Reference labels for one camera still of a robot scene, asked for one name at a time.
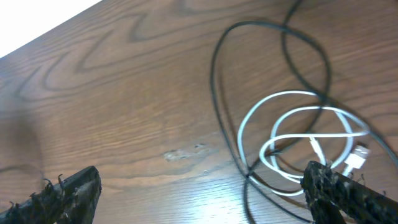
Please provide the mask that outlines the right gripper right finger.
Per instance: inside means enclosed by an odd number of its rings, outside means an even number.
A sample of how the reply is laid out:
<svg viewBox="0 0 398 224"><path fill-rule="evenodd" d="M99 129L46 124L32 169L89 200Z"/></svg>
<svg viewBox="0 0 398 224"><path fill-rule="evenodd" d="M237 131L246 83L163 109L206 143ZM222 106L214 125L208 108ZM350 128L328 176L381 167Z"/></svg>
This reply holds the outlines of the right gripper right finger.
<svg viewBox="0 0 398 224"><path fill-rule="evenodd" d="M397 224L397 202L316 161L304 170L301 186L315 223Z"/></svg>

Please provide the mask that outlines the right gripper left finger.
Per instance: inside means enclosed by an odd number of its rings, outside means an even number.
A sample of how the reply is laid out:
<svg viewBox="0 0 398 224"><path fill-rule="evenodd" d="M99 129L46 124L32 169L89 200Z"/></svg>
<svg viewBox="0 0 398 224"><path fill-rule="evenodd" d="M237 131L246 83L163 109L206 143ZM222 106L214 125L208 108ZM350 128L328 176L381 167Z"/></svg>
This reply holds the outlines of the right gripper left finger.
<svg viewBox="0 0 398 224"><path fill-rule="evenodd" d="M1 224L92 224L102 186L99 171L88 166L58 183L47 180L41 193L1 212Z"/></svg>

